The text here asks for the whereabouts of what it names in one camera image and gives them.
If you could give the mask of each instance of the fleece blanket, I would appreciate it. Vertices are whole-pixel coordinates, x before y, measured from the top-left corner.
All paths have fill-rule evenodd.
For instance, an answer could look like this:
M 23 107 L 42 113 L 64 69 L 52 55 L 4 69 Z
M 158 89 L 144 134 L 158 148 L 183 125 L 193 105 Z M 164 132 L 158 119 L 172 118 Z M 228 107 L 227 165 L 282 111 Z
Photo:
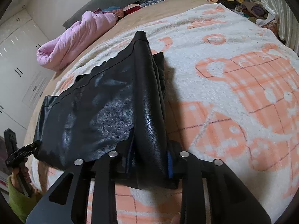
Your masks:
M 153 54 L 165 55 L 168 137 L 200 159 L 223 159 L 274 223 L 299 187 L 298 56 L 272 31 L 221 4 L 208 4 L 97 45 L 57 83 L 53 95 L 116 56 L 138 30 L 146 32 Z M 31 172 L 41 189 L 36 159 Z M 49 168 L 47 188 L 61 174 Z M 170 223 L 180 211 L 181 189 L 116 185 L 116 204 L 119 223 Z
M 37 50 L 37 62 L 45 68 L 60 71 L 116 22 L 117 16 L 113 13 L 94 14 L 86 11 L 82 20 L 75 22 L 58 38 L 45 43 Z

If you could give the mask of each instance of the pink quilt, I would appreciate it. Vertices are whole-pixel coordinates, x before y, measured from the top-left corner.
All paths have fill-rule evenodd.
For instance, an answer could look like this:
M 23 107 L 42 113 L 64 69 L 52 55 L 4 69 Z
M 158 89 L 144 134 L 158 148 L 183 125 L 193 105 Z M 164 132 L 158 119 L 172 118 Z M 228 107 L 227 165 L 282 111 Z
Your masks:
M 86 11 L 81 21 L 75 22 L 57 39 L 45 43 L 38 49 L 37 62 L 58 72 L 110 30 L 116 21 L 117 16 L 113 13 L 94 14 Z

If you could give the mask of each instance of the hand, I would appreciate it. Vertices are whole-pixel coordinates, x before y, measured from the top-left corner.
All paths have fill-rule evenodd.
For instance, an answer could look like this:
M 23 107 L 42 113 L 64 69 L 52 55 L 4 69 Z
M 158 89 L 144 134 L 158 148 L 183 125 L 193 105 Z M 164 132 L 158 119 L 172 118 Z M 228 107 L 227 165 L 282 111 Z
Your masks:
M 12 170 L 12 173 L 11 173 L 11 184 L 13 185 L 13 187 L 19 191 L 20 193 L 23 193 L 23 189 L 22 187 L 19 185 L 19 182 L 18 182 L 18 179 L 17 179 L 17 174 L 20 172 L 20 169 L 24 175 L 24 178 L 26 179 L 26 182 L 27 183 L 30 183 L 31 182 L 31 179 L 30 179 L 30 176 L 29 176 L 29 173 L 28 173 L 28 168 L 27 167 L 16 167 Z
M 181 215 L 176 215 L 175 217 L 173 217 L 170 224 L 180 224 L 180 218 Z

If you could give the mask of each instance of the metal bolt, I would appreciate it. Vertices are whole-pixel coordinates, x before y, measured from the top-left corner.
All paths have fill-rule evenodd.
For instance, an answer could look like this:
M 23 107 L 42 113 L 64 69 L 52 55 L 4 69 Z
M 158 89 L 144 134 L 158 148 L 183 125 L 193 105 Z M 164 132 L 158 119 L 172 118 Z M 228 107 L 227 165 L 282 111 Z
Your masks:
M 83 163 L 84 163 L 84 161 L 83 161 L 82 159 L 77 159 L 77 160 L 74 161 L 74 164 L 75 164 L 76 166 L 80 166 L 80 165 L 82 165 Z
M 108 153 L 108 156 L 109 156 L 109 157 L 115 157 L 115 156 L 117 156 L 117 155 L 118 155 L 118 152 L 117 152 L 117 151 L 111 151 L 111 152 Z
M 189 155 L 190 155 L 189 152 L 186 152 L 186 151 L 180 152 L 181 157 L 188 157 Z
M 215 159 L 215 160 L 214 160 L 214 164 L 215 164 L 216 166 L 221 166 L 221 165 L 223 164 L 223 161 L 222 161 L 221 159 Z

